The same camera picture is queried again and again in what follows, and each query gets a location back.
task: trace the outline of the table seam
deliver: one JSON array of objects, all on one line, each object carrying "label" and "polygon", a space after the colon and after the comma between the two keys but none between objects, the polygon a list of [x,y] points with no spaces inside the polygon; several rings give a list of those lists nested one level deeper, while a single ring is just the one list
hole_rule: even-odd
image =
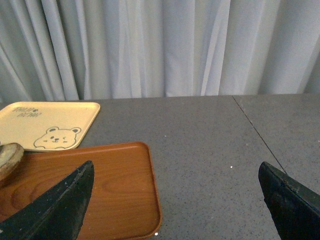
[{"label": "table seam", "polygon": [[277,163],[280,165],[280,167],[282,168],[282,170],[284,171],[285,174],[288,175],[288,173],[286,172],[286,170],[284,169],[284,167],[281,165],[281,163],[279,162],[279,160],[277,159],[277,157],[275,156],[275,154],[271,151],[270,147],[268,146],[268,144],[266,143],[266,141],[263,139],[263,137],[260,135],[260,133],[258,132],[258,130],[256,129],[256,127],[253,125],[252,121],[249,119],[249,117],[247,116],[247,114],[245,113],[245,111],[242,109],[242,107],[239,105],[239,103],[237,102],[237,100],[235,99],[235,97],[232,95],[233,100],[235,101],[235,103],[238,105],[238,107],[240,108],[240,110],[243,112],[243,114],[245,115],[246,119],[249,121],[249,123],[251,124],[251,126],[253,127],[253,129],[255,130],[255,132],[258,134],[258,136],[261,138],[261,140],[263,141],[264,145],[268,148],[269,152],[272,154],[272,156],[274,157],[274,159],[277,161]]}]

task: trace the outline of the gray speckled tabletop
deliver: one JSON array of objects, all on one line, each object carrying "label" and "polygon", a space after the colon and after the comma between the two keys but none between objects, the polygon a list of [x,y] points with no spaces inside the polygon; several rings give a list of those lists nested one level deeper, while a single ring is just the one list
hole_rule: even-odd
[{"label": "gray speckled tabletop", "polygon": [[234,98],[288,175],[320,194],[320,94]]},{"label": "gray speckled tabletop", "polygon": [[101,109],[79,148],[150,147],[163,212],[152,240],[279,240],[258,181],[263,161],[319,192],[318,95],[94,102]]}]

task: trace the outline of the beige object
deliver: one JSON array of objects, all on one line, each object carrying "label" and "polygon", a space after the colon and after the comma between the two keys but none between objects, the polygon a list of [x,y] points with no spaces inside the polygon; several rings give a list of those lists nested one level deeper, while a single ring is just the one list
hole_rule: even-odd
[{"label": "beige object", "polygon": [[26,151],[74,149],[99,110],[96,102],[15,102],[0,111],[0,141]]},{"label": "beige object", "polygon": [[0,146],[0,181],[15,170],[23,155],[24,149],[18,143]]}]

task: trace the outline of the wooden tray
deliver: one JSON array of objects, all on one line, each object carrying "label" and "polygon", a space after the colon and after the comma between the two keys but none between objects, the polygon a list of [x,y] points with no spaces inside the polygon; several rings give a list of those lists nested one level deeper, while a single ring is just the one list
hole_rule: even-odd
[{"label": "wooden tray", "polygon": [[142,142],[26,154],[0,188],[0,222],[87,160],[92,196],[78,240],[147,239],[162,213],[149,148]]},{"label": "wooden tray", "polygon": [[0,141],[36,152],[74,149],[99,110],[96,102],[15,102],[0,111]]}]

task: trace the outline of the yellow tray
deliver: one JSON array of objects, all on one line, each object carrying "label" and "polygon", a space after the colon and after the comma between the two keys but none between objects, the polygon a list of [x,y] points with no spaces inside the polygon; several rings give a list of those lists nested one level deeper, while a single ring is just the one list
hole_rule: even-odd
[{"label": "yellow tray", "polygon": [[15,102],[0,111],[0,141],[35,152],[74,149],[99,110],[96,102]]}]

